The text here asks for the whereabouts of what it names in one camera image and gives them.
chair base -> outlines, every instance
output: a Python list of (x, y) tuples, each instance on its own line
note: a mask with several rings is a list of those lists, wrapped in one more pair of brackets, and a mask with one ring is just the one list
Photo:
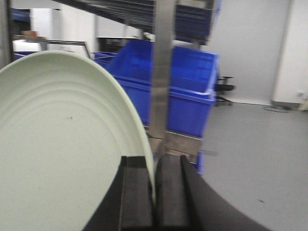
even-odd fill
[(231, 100), (228, 100), (222, 96), (216, 96), (216, 104), (215, 107), (219, 106), (219, 102), (228, 102), (228, 105), (231, 106), (233, 105), (233, 102)]

wall outlet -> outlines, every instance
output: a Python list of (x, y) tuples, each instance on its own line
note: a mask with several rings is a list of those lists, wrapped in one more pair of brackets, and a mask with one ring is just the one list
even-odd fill
[(299, 98), (302, 98), (302, 97), (304, 96), (304, 92), (303, 92), (302, 90), (299, 90), (299, 91), (297, 92), (297, 96), (298, 96)]

white wall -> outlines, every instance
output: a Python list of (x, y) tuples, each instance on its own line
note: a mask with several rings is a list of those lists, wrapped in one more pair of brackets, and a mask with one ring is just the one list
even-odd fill
[[(62, 12), (54, 9), (34, 8), (30, 10), (31, 30), (38, 36), (51, 40), (62, 40)], [(48, 45), (49, 50), (60, 50), (62, 45)]]
[(220, 54), (220, 73), (232, 76), (226, 97), (270, 103), (289, 0), (223, 0), (208, 46)]
[[(124, 24), (98, 16), (97, 37), (121, 38), (123, 37), (123, 29)], [(133, 36), (139, 36), (139, 30), (128, 26), (126, 38), (132, 38)]]
[[(95, 15), (61, 4), (63, 39), (85, 41), (89, 52), (95, 51)], [(83, 47), (70, 46), (70, 49), (86, 56)]]
[(293, 0), (273, 101), (302, 103), (308, 95), (308, 1)]
[(60, 4), (52, 0), (11, 0), (15, 9), (50, 8), (59, 9)]
[(30, 10), (31, 30), (37, 31), (38, 36), (52, 39), (52, 9)]

blue crate stack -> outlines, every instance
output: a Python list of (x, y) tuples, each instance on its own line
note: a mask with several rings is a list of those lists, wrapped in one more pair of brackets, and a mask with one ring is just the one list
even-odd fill
[[(118, 80), (149, 124), (153, 43), (132, 40), (111, 61), (107, 70)], [(202, 137), (215, 103), (218, 55), (174, 47), (171, 66), (167, 129)]]

black chair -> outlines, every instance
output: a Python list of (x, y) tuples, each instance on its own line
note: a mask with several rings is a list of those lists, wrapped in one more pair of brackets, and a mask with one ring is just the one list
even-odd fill
[(218, 106), (219, 102), (228, 102), (229, 105), (232, 105), (233, 102), (231, 100), (226, 99), (225, 97), (222, 97), (222, 95), (225, 94), (225, 91), (231, 91), (235, 89), (234, 85), (230, 85), (228, 84), (228, 80), (230, 78), (233, 77), (229, 77), (229, 76), (222, 76), (222, 77), (218, 77), (217, 79), (217, 83), (215, 86), (215, 91), (217, 92), (217, 96), (216, 96), (216, 106)]

